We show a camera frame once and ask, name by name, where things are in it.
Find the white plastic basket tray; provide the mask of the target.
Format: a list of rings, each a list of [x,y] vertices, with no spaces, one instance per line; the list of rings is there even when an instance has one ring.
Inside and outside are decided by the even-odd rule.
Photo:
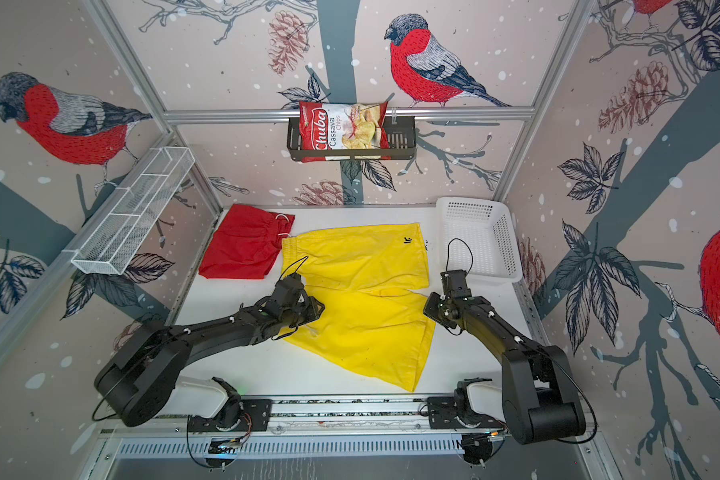
[[[439,269],[468,270],[488,282],[522,279],[508,207],[500,202],[442,197],[436,202]]]

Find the red shorts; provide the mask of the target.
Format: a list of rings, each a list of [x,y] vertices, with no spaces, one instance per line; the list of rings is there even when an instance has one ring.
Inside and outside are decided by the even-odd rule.
[[[263,280],[289,236],[295,216],[232,206],[214,232],[199,267],[206,279]]]

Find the yellow shorts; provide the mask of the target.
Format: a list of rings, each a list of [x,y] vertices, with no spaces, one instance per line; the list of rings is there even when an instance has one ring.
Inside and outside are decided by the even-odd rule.
[[[430,285],[419,224],[324,229],[287,237],[284,268],[296,268],[320,318],[287,342],[354,374],[407,392],[426,366],[435,324],[423,309]]]

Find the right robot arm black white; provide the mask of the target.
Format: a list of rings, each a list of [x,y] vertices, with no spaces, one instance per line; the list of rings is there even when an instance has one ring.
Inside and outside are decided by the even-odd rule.
[[[566,354],[523,335],[467,285],[468,272],[440,274],[443,293],[429,295],[423,313],[451,333],[475,337],[501,365],[502,423],[520,444],[570,443],[586,431],[580,389]]]

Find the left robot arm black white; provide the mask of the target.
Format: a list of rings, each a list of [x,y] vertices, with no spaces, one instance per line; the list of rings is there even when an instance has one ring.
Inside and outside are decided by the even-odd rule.
[[[94,388],[126,426],[146,423],[168,404],[180,373],[217,353],[287,337],[322,316],[325,305],[292,273],[273,293],[231,315],[206,322],[145,325],[135,331],[94,380]]]

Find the red cassava chips bag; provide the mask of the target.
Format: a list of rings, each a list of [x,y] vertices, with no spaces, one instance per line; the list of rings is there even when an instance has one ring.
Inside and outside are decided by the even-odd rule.
[[[389,147],[383,123],[388,103],[334,104],[301,102],[299,133],[301,151],[315,152],[302,162],[344,160],[329,156],[339,150],[380,150]]]

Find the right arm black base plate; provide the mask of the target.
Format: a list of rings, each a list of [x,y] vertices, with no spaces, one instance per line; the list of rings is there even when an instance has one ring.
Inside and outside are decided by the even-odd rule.
[[[468,401],[456,396],[434,396],[426,400],[426,416],[433,430],[443,429],[497,429],[506,424],[490,415],[475,412]]]

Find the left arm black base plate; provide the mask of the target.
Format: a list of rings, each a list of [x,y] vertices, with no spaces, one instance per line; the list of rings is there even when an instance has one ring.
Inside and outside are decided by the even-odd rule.
[[[191,416],[191,434],[245,434],[267,430],[273,402],[270,399],[228,400],[212,417]]]

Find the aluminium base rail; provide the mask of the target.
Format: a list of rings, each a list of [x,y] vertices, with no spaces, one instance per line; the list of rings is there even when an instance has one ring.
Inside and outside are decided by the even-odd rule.
[[[501,392],[488,390],[478,395],[485,405],[470,404],[465,393],[446,395],[318,395],[318,396],[243,396],[230,394],[220,387],[206,388],[183,386],[171,395],[168,404],[157,416],[142,424],[158,419],[188,419],[191,416],[212,417],[228,400],[270,399],[273,402],[267,430],[262,433],[285,434],[306,432],[316,434],[327,431],[367,433],[376,431],[413,432],[419,429],[434,431],[426,416],[426,400],[434,396],[456,396],[468,401],[471,408],[481,414],[502,420]],[[505,430],[480,429],[475,431]]]

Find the white mesh wall shelf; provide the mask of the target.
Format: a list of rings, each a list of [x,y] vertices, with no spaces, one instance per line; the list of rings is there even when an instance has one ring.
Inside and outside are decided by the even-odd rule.
[[[194,166],[187,147],[152,148],[114,193],[114,205],[76,250],[71,263],[84,274],[121,275]]]

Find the horizontal aluminium frame bar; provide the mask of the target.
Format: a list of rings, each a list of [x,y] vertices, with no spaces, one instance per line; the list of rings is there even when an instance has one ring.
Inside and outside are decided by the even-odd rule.
[[[536,114],[530,106],[521,107],[389,107],[387,116],[415,117],[425,121],[528,121]],[[170,110],[163,114],[164,120],[172,126],[208,125],[208,124],[254,124],[288,122],[290,118],[299,118],[299,109],[265,110],[265,109],[232,109],[232,110]]]

